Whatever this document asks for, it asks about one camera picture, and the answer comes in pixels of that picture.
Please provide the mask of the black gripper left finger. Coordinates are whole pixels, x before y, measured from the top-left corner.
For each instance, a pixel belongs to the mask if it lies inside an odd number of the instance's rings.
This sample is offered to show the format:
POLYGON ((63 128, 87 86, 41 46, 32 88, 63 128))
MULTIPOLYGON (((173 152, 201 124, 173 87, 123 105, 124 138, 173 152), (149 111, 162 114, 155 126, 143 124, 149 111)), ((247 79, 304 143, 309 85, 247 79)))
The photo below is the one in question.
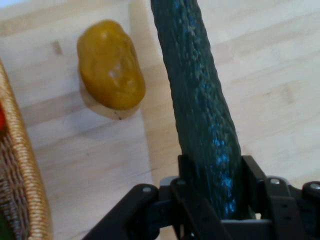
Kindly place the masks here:
POLYGON ((231 239, 207 199, 182 175, 160 187, 134 186, 84 239, 155 240, 169 226, 178 240, 231 239))

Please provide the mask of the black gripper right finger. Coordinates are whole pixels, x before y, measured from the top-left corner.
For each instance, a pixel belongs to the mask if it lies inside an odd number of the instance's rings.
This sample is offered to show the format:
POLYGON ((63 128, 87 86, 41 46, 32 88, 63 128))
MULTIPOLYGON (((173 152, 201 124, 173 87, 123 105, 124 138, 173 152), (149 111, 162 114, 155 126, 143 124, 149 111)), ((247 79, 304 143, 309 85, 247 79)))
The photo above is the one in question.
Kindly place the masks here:
POLYGON ((266 176, 250 155, 242 156, 243 183, 249 206, 269 220, 273 240, 320 238, 320 183, 310 181, 301 189, 285 178, 266 176))

